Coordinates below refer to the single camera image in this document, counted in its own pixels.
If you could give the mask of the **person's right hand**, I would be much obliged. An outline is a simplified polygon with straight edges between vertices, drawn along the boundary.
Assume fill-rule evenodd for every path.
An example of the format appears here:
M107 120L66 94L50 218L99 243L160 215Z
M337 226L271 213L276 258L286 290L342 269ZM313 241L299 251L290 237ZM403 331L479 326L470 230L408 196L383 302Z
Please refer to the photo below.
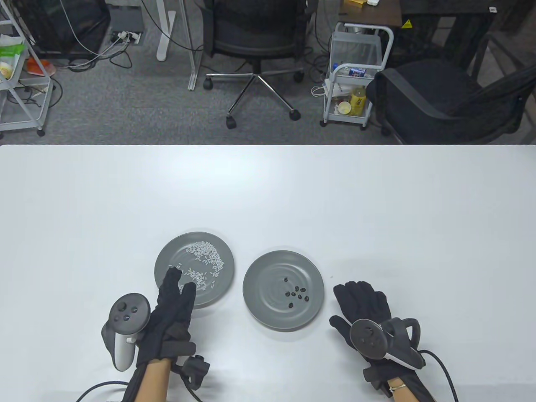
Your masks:
M350 326L359 319L372 320L377 324L391 318L387 297L381 291L375 291L365 282L350 281L333 287L333 293L340 306L343 317L331 316L329 323L346 341L350 348L355 349L350 340ZM391 360L374 360L362 355L370 364L364 369L364 379L378 390L387 388L387 383L400 379L407 387L419 383L420 379L414 370L410 370Z

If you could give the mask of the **person's left hand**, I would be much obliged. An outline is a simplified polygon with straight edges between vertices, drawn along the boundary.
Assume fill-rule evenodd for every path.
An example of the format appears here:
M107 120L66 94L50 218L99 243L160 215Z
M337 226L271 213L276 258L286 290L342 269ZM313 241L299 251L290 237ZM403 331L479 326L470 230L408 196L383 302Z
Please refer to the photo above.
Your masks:
M153 360L193 356L196 345L189 333L190 320L196 298L195 283L186 283L182 288L179 281L182 271L170 267L159 287L157 305L150 314L142 338L137 341L138 358L136 367Z

